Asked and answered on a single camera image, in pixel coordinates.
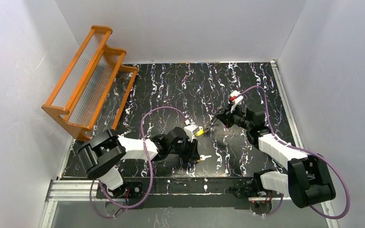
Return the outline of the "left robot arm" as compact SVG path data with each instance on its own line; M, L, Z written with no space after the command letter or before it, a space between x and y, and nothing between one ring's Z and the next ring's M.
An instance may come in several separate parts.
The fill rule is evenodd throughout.
M87 178L100 180L114 194L124 185L123 177L115 167L121 160L161 161L176 154L184 163L199 161L195 135L201 130L201 127L190 124L142 141L117 135L115 130L108 129L81 145L77 154Z

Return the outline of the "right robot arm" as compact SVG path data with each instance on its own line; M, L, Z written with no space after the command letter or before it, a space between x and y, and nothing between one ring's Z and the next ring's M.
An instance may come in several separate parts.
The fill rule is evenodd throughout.
M244 129L253 147L287 170L287 173L274 170L256 172L249 183L242 184L239 188L250 193L282 193L290 196L299 208L335 199L336 190L327 164L314 155L292 149L276 140L267 127L262 111L242 111L239 106L231 111L230 107L226 107L219 110L211 123L217 120L226 128L236 125Z

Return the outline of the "yellow tagged key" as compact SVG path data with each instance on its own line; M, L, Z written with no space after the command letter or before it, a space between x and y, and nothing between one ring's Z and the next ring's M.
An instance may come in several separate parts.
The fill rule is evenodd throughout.
M205 133L205 131L203 129L200 129L195 135L196 136L201 136Z
M211 155L200 155L199 159L197 160L197 162L202 162L202 161L205 161L206 159L208 158L211 158L212 156Z

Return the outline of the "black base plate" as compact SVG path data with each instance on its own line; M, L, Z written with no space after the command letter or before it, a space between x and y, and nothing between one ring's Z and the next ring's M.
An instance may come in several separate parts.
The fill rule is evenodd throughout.
M267 213L272 194L250 190L251 178L154 178L148 198L137 209L234 208Z

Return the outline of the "orange wooden rack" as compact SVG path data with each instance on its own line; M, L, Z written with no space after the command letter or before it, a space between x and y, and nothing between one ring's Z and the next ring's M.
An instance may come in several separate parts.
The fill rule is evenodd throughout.
M123 65L126 50L106 42L113 30L93 25L75 56L64 71L45 104L44 110L67 133L79 141L88 141L107 95L117 77L129 73L125 90L112 128L119 124L122 112L134 85L138 69Z

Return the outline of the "white keyring holder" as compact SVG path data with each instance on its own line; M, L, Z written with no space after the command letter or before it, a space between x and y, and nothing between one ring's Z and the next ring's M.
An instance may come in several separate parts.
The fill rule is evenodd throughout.
M214 124L216 123L217 118L214 116L209 122L207 122L203 128L203 130L205 132L208 132L212 129L212 127L214 126Z

